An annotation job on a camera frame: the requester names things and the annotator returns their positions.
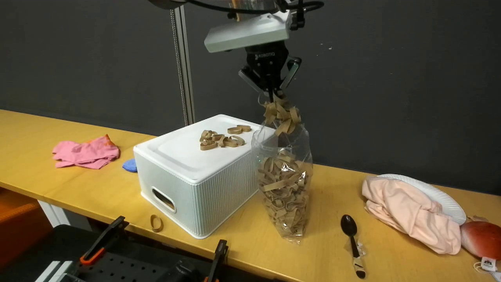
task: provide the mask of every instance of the white plate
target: white plate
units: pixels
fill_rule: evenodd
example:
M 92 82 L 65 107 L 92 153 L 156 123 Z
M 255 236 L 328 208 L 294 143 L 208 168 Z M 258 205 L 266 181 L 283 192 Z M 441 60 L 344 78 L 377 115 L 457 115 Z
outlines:
M 410 178 L 406 175 L 399 175 L 399 173 L 380 173 L 377 176 L 385 176 L 385 178 L 396 178 L 400 181 L 405 181 L 411 184 L 414 189 L 419 189 L 422 194 L 425 194 L 428 198 L 438 201 L 441 205 L 441 211 L 449 215 L 453 222 L 458 225 L 466 220 L 466 214 L 463 208 L 446 192 L 436 189 L 435 186 L 424 183 L 416 178 Z

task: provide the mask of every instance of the spoon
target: spoon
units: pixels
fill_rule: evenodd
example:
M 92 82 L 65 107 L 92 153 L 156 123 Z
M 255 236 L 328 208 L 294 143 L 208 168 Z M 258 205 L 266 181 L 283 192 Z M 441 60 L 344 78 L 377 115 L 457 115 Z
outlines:
M 355 272 L 360 278 L 364 277 L 364 267 L 361 262 L 361 256 L 355 242 L 355 234 L 356 234 L 356 223 L 355 219 L 352 219 L 349 214 L 342 214 L 341 217 L 341 228 L 342 231 L 349 236 L 349 242 L 350 242 L 350 252 L 353 255 L 353 267 Z

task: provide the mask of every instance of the box handle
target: box handle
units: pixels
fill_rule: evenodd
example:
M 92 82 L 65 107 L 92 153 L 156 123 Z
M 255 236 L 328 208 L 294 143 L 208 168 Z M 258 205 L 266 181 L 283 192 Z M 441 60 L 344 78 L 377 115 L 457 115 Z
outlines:
M 169 195 L 158 190 L 156 186 L 151 186 L 151 192 L 159 201 L 162 201 L 165 205 L 165 208 L 169 208 L 172 212 L 175 212 L 173 201 Z

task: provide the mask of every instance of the yellow table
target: yellow table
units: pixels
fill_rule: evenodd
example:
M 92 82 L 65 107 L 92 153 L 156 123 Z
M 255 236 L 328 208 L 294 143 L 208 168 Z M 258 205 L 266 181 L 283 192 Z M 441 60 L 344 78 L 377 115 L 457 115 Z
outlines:
M 120 145 L 122 156 L 100 170 L 56 168 L 51 147 L 62 139 L 89 140 L 101 134 Z M 364 172 L 314 165 L 311 214 L 300 242 L 278 236 L 255 194 L 222 226 L 205 239 L 194 239 L 139 194 L 137 175 L 120 165 L 131 147 L 148 134 L 0 109 L 0 186 L 82 215 L 111 222 L 123 214 L 129 230 L 172 247 L 211 256 L 219 237 L 228 241 L 228 262 L 266 277 L 302 282 L 358 280 L 339 217 L 349 212 L 366 247 L 366 280 L 493 280 L 472 267 L 475 258 L 436 255 L 364 211 L 360 184 Z M 501 223 L 501 197 L 442 187 L 468 212 Z M 148 217 L 158 214 L 165 226 L 154 233 Z

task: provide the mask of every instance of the gray wall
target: gray wall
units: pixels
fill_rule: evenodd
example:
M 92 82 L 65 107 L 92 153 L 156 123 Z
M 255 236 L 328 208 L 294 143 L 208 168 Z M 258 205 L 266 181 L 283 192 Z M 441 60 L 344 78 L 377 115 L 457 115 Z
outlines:
M 0 106 L 161 132 L 183 125 L 170 18 L 139 0 L 3 0 Z
M 259 120 L 236 74 L 244 51 L 203 46 L 225 13 L 184 7 L 197 117 Z M 306 13 L 286 40 L 303 59 L 287 95 L 316 162 L 501 194 L 499 13 L 496 0 L 331 0 Z M 169 18 L 145 0 L 7 0 L 0 27 L 1 107 L 148 132 L 181 125 Z

